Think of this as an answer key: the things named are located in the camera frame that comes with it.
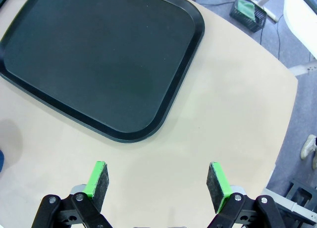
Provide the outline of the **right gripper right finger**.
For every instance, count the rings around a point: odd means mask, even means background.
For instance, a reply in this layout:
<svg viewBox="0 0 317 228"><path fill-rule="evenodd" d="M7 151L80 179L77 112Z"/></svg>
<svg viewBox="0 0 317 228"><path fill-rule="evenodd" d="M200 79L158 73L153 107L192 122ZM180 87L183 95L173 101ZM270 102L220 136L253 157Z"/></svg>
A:
<svg viewBox="0 0 317 228"><path fill-rule="evenodd" d="M246 228L284 228L285 224L274 199L260 195L255 200L233 192L221 165L211 162L207 187L216 213L210 228L231 228L234 224Z"/></svg>

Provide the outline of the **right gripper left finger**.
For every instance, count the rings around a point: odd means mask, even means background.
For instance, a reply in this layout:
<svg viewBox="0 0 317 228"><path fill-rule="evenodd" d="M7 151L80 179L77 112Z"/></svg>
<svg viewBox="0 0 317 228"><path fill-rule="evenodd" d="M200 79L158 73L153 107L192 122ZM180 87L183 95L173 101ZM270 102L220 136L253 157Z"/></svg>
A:
<svg viewBox="0 0 317 228"><path fill-rule="evenodd" d="M32 227L70 228L82 224L86 228L110 228L101 214L108 184L107 164L98 161L87 184L75 186L65 199L53 194L44 196Z"/></svg>

